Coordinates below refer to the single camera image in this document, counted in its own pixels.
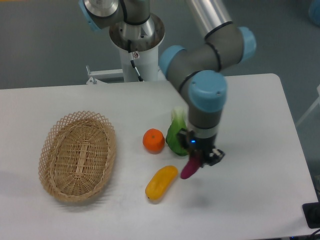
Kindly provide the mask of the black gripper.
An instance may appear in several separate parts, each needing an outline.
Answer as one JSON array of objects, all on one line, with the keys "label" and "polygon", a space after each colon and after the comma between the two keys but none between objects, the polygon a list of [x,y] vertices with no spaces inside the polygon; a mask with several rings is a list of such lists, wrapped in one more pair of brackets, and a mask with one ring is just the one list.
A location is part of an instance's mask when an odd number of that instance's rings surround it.
[{"label": "black gripper", "polygon": [[178,144],[181,147],[180,156],[196,156],[200,159],[200,167],[218,164],[225,156],[225,152],[215,148],[217,135],[207,138],[197,137],[194,131],[181,128],[176,134]]}]

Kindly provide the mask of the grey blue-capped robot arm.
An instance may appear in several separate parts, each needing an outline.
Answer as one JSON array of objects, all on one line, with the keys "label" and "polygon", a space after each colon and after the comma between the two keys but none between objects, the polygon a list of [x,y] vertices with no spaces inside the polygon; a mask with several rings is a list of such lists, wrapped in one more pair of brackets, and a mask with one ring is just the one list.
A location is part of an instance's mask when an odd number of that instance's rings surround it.
[{"label": "grey blue-capped robot arm", "polygon": [[156,81],[162,72],[187,103],[188,125],[177,137],[189,154],[189,163],[199,167],[219,163],[225,154],[215,147],[215,140],[227,99],[221,70],[254,55],[254,34],[234,25],[222,1],[188,0],[204,44],[193,51],[174,45],[159,54],[165,27],[151,12],[148,0],[81,0],[78,4],[94,31],[109,30],[126,82]]}]

